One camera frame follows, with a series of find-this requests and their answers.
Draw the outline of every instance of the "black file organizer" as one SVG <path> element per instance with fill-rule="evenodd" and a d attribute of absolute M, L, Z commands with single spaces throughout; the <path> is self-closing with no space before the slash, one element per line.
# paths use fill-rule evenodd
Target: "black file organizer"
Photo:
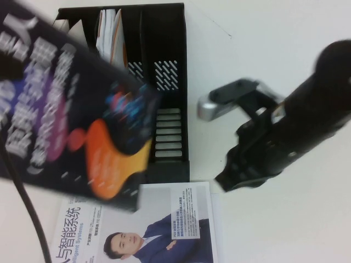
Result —
<path fill-rule="evenodd" d="M 146 180 L 188 182 L 184 4 L 61 8 L 57 19 L 67 19 L 70 27 L 82 20 L 88 45 L 95 52 L 96 25 L 102 9 L 122 9 L 129 72 L 163 95 Z"/>

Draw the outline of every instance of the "white shirt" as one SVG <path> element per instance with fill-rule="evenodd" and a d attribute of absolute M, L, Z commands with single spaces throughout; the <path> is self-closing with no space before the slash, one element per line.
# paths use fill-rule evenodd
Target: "white shirt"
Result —
<path fill-rule="evenodd" d="M 142 239 L 144 240 L 144 243 L 141 245 L 141 247 L 139 249 L 142 249 L 144 246 L 146 246 L 147 244 L 149 244 L 151 241 L 153 241 L 154 239 L 156 239 L 157 237 L 160 237 L 161 235 L 158 236 L 153 236 L 153 237 L 142 237 Z"/>

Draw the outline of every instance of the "blurry book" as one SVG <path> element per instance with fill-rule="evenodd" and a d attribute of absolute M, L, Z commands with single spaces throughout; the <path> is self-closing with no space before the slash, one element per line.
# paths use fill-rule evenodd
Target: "blurry book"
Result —
<path fill-rule="evenodd" d="M 119 10 L 117 14 L 114 9 L 100 12 L 97 49 L 100 56 L 110 64 L 120 69 L 128 69 L 122 10 Z"/>
<path fill-rule="evenodd" d="M 23 182 L 137 210 L 157 90 L 10 0 L 0 72 L 0 136 Z"/>
<path fill-rule="evenodd" d="M 218 263 L 209 183 L 142 185 L 139 203 L 131 214 L 64 200 L 53 263 Z"/>

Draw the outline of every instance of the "white table surface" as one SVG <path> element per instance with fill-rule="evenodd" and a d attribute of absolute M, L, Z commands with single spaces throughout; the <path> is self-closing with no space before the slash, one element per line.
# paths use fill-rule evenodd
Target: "white table surface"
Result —
<path fill-rule="evenodd" d="M 60 7 L 165 3 L 152 0 L 23 0 L 53 21 Z M 329 43 L 351 37 L 347 0 L 192 0 L 188 39 L 191 179 L 222 171 L 236 110 L 204 123 L 200 95 L 241 77 L 264 80 L 288 95 L 311 73 Z M 351 262 L 351 125 L 257 189 L 221 194 L 225 263 Z M 50 241 L 61 196 L 27 187 Z M 213 183 L 213 192 L 219 187 Z M 1 262 L 43 262 L 32 222 L 11 182 L 0 182 Z"/>

